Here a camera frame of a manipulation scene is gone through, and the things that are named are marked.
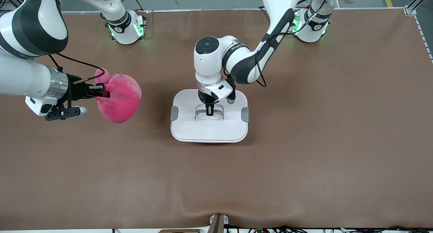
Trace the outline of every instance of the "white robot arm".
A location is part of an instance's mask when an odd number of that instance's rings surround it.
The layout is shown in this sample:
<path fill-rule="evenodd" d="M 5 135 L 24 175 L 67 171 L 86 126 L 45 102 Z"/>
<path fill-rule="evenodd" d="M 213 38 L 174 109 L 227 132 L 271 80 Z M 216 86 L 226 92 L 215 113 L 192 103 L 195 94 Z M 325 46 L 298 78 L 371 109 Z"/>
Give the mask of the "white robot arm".
<path fill-rule="evenodd" d="M 253 51 L 233 36 L 222 38 L 203 37 L 196 43 L 194 67 L 199 98 L 203 103 L 212 105 L 225 98 L 229 103 L 233 103 L 235 99 L 234 82 L 250 84 L 260 77 L 263 68 L 278 48 L 284 34 L 292 26 L 295 18 L 294 8 L 298 1 L 263 0 L 266 12 L 269 15 L 270 26 Z M 320 11 L 321 14 L 318 14 L 317 10 L 320 6 L 323 6 L 323 8 Z M 313 22 L 312 19 L 318 16 L 319 24 L 325 25 L 334 7 L 335 0 L 326 0 L 326 2 L 325 0 L 314 0 L 310 8 L 316 12 L 307 11 L 303 22 L 311 27 L 304 27 L 303 31 L 298 32 L 297 37 L 301 38 L 300 34 L 305 32 L 305 38 L 309 42 L 313 42 L 312 39 L 317 41 L 323 33 L 322 31 L 317 33 L 318 27 L 315 27 L 317 23 Z M 223 78 L 221 68 L 229 72 L 227 80 Z"/>
<path fill-rule="evenodd" d="M 126 10 L 120 0 L 82 0 L 101 11 L 113 37 L 121 44 L 132 44 L 144 36 L 146 20 Z"/>
<path fill-rule="evenodd" d="M 80 82 L 79 77 L 34 60 L 63 51 L 67 43 L 68 31 L 59 0 L 24 0 L 17 9 L 3 14 L 0 17 L 0 94 L 26 96 L 31 110 L 47 120 L 86 114 L 85 107 L 70 107 L 71 101 L 109 97 L 103 85 L 94 87 Z"/>

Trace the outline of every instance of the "table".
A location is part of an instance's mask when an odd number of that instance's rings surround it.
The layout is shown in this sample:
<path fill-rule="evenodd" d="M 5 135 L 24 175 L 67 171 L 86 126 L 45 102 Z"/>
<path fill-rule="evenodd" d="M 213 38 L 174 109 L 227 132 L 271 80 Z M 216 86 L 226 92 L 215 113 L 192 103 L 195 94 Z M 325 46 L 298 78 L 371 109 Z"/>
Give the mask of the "table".
<path fill-rule="evenodd" d="M 88 107 L 83 118 L 46 122 L 24 97 L 0 97 L 0 230 L 198 227 L 214 213 L 244 227 L 433 225 L 433 65 L 402 9 L 336 10 L 319 42 L 286 38 L 267 88 L 238 85 L 249 133 L 231 145 L 175 140 L 172 99 L 196 86 L 200 37 L 255 48 L 266 14 L 147 20 L 145 40 L 122 46 L 98 15 L 65 16 L 63 54 L 140 84 L 128 122 L 106 121 L 95 100 L 74 103 Z M 55 58 L 67 73 L 94 73 Z"/>

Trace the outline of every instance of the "white platform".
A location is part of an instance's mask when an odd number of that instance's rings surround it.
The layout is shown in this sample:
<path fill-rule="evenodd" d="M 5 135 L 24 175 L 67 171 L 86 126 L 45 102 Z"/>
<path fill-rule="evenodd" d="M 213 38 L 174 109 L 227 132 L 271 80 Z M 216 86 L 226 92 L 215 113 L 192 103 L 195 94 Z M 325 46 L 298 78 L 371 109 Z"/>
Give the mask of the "white platform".
<path fill-rule="evenodd" d="M 230 105 L 224 99 L 215 105 L 223 109 L 223 120 L 203 114 L 196 116 L 196 109 L 203 103 L 198 98 L 197 89 L 182 90 L 173 100 L 171 131 L 181 142 L 234 143 L 240 142 L 248 133 L 248 102 L 246 96 L 236 91 L 235 103 Z"/>

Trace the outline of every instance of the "silver metal ring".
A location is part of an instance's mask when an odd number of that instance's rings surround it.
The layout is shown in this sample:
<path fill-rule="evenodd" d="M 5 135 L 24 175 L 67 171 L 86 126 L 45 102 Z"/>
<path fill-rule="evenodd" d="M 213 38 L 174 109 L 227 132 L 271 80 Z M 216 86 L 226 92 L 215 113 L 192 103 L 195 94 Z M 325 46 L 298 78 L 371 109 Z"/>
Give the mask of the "silver metal ring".
<path fill-rule="evenodd" d="M 68 76 L 64 72 L 59 72 L 55 68 L 48 67 L 51 74 L 51 82 L 48 91 L 41 98 L 54 97 L 60 99 L 68 89 Z"/>

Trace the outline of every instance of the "pink bag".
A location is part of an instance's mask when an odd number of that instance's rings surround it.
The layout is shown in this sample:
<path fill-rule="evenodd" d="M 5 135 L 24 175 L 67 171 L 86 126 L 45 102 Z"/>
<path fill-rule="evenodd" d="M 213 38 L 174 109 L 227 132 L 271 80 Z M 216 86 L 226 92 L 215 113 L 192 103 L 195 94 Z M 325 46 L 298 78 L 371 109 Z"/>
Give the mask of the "pink bag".
<path fill-rule="evenodd" d="M 96 97 L 99 110 L 107 120 L 120 124 L 129 120 L 137 111 L 141 100 L 141 88 L 132 77 L 115 74 L 110 76 L 106 69 L 105 74 L 95 79 L 96 83 L 104 83 L 110 98 Z"/>

